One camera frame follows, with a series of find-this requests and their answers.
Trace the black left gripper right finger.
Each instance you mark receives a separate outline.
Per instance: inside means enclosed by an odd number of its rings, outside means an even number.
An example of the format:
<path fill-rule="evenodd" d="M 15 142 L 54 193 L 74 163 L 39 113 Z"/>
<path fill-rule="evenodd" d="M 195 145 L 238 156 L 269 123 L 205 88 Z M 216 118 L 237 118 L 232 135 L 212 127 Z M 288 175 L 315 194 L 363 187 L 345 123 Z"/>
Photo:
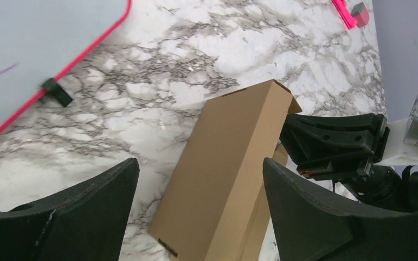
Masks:
<path fill-rule="evenodd" d="M 281 260 L 418 260 L 418 212 L 350 200 L 271 158 L 263 180 Z"/>

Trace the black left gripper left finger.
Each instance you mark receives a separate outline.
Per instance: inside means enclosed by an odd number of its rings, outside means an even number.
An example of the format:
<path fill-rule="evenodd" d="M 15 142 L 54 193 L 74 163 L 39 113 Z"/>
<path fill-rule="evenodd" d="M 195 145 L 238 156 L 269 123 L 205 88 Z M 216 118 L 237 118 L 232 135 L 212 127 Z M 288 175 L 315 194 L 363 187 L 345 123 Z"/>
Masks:
<path fill-rule="evenodd" d="M 0 260 L 118 260 L 139 178 L 128 158 L 107 171 L 0 212 Z"/>

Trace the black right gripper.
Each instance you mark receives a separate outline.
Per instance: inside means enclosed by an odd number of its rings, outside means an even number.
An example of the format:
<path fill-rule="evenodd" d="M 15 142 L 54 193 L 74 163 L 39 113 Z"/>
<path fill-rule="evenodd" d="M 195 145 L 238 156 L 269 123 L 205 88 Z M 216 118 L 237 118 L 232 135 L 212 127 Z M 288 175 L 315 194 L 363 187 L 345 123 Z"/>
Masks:
<path fill-rule="evenodd" d="M 360 202 L 399 212 L 418 211 L 414 165 L 380 166 L 390 130 L 383 114 L 324 117 L 294 114 L 280 141 L 307 179 L 341 183 Z"/>

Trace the brown cardboard box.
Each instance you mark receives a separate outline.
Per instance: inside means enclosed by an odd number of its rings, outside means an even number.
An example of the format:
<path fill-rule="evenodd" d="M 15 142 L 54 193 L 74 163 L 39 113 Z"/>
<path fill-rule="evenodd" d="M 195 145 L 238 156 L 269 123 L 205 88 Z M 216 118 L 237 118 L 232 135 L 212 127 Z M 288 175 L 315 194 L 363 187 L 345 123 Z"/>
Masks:
<path fill-rule="evenodd" d="M 270 219 L 262 163 L 287 162 L 279 136 L 300 111 L 273 79 L 206 101 L 148 228 L 171 260 L 258 260 Z"/>

